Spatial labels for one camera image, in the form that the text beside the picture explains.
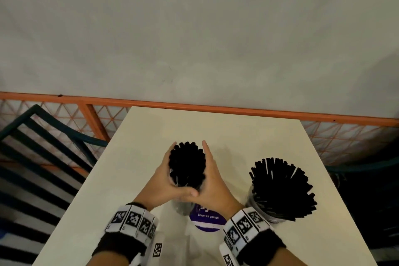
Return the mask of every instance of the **tabletop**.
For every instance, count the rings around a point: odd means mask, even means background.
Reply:
[[[144,187],[173,141],[205,139],[223,180],[245,203],[249,171],[262,158],[281,158],[302,168],[314,187],[317,210],[296,222],[279,223],[287,248],[311,265],[376,265],[345,204],[299,120],[132,107],[79,190],[34,266],[85,265],[115,210]],[[189,233],[221,261],[222,233],[190,226],[170,203],[153,213],[166,236]]]

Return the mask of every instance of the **purple sticker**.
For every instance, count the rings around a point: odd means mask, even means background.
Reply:
[[[226,224],[226,219],[216,211],[204,208],[196,204],[190,213],[190,220],[193,224],[202,231],[212,233],[223,228]]]

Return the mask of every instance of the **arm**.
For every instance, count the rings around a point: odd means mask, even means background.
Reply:
[[[133,200],[134,205],[152,211],[155,207],[172,199],[182,196],[196,197],[198,195],[194,188],[176,187],[169,179],[169,155],[175,144],[176,142],[167,150],[161,165]],[[128,266],[131,260],[129,261],[126,255],[121,254],[121,252],[126,252],[121,248],[126,248],[127,242],[129,243],[127,255],[134,257],[137,253],[142,252],[144,245],[136,239],[121,233],[105,233],[86,266]]]
[[[212,153],[205,141],[202,142],[202,146],[206,155],[206,168],[204,172],[206,178],[202,185],[200,194],[196,196],[184,196],[181,199],[183,201],[200,204],[205,208],[220,213],[226,220],[229,220],[238,211],[244,208],[244,206],[233,197],[232,193],[227,188],[219,173],[217,164],[213,159]],[[264,231],[259,234],[261,235],[263,233],[267,233],[271,236],[271,238],[268,238],[268,236],[265,236],[265,234],[262,235],[262,241],[264,240],[265,243],[262,243],[261,246],[264,247],[265,251],[267,251],[268,247],[272,247],[272,244],[268,244],[268,240],[278,240],[280,244],[285,246],[274,232],[271,232],[270,229],[267,231],[268,233]],[[259,246],[259,243],[255,244],[256,242],[253,241],[255,241],[255,239],[248,243],[245,247],[246,252],[258,252],[258,250],[251,250],[251,246]],[[262,250],[259,250],[260,252],[256,254],[256,257],[253,256],[254,253],[251,253],[251,260],[256,260],[255,263],[249,264],[248,260],[246,260],[245,257],[243,258],[243,260],[244,262],[247,262],[247,264],[250,266],[306,266],[301,260],[299,260],[286,248],[279,247],[275,248],[275,250],[276,251],[272,252],[274,256],[272,255],[272,258],[269,258],[269,260],[267,261],[269,263],[264,261],[262,262]]]

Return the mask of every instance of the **chair backrest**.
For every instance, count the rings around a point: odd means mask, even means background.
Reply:
[[[64,145],[61,141],[59,141],[44,127],[42,127],[35,120],[33,120],[32,116],[42,119],[53,128],[64,133],[73,142],[77,149],[82,152],[83,156],[87,159],[87,162],[83,158],[79,157],[66,145]],[[69,158],[79,167],[84,169],[87,173],[90,173],[93,166],[96,164],[97,159],[93,155],[92,151],[87,147],[86,143],[104,148],[107,146],[107,142],[89,137],[85,134],[79,133],[71,129],[70,127],[55,119],[38,105],[34,105],[30,109],[28,109],[25,113],[16,118],[12,123],[8,124],[6,127],[3,128],[3,130],[0,131],[0,154],[7,157],[8,159],[11,159],[15,163],[19,163],[24,168],[47,180],[49,183],[52,183],[57,188],[74,197],[78,192],[77,188],[66,182],[65,179],[59,178],[54,173],[45,169],[42,165],[31,160],[9,144],[5,143],[4,140],[7,137],[12,137],[14,140],[18,141],[20,144],[23,144],[29,150],[33,151],[38,156],[46,160],[48,163],[51,163],[52,165],[59,168],[63,173],[73,178],[77,182],[81,184],[85,182],[85,177],[83,175],[78,173],[63,160],[55,156],[48,149],[44,148],[37,141],[23,133],[21,129],[19,129],[21,125],[25,125],[26,127],[28,127],[31,131],[40,136],[43,141],[51,144],[52,147],[56,148],[59,152],[61,152],[64,156]],[[52,205],[57,206],[58,208],[61,208],[64,211],[68,208],[70,204],[65,199],[60,198],[51,191],[43,188],[42,186],[39,186],[36,183],[33,183],[28,178],[19,175],[7,166],[0,165],[0,178],[6,180],[9,183],[12,183],[14,186],[21,188],[24,191],[27,191],[47,201]],[[59,216],[38,208],[37,206],[34,206],[32,204],[29,204],[28,202],[17,198],[13,194],[14,193],[10,194],[4,192],[3,190],[0,190],[0,204],[3,204],[8,208],[12,208],[13,210],[34,217],[53,226],[56,226],[60,221]],[[5,217],[0,217],[0,230],[43,244],[46,243],[47,239],[50,236],[48,233],[44,233],[37,229],[14,223],[13,221]],[[32,252],[10,248],[0,244],[0,259],[32,264],[36,257],[37,254],[34,254]]]

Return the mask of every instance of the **concrete wall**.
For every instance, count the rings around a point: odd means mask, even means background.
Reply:
[[[0,0],[0,90],[399,117],[399,0]]]

